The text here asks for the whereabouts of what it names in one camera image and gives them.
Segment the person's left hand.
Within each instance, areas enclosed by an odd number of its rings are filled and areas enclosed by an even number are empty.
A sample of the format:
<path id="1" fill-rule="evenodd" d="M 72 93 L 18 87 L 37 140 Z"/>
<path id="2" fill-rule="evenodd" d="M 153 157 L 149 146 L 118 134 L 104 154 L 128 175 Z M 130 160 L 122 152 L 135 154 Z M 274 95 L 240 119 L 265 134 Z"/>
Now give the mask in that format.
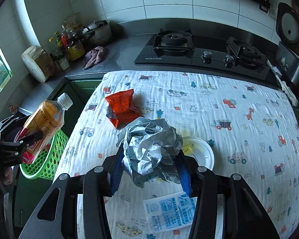
<path id="1" fill-rule="evenodd" d="M 0 182 L 4 185 L 9 185 L 13 181 L 13 169 L 12 167 L 6 168 L 3 175 L 0 176 Z"/>

